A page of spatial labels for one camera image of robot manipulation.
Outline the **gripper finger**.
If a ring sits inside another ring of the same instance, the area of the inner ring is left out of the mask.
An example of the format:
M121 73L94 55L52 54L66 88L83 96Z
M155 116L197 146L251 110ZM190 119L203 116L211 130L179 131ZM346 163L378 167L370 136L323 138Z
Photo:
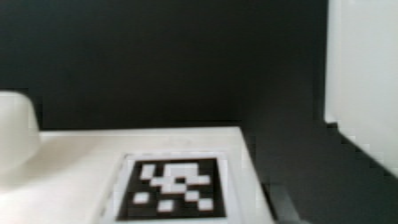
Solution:
M0 91L0 174L23 165L39 148L32 101L21 93Z

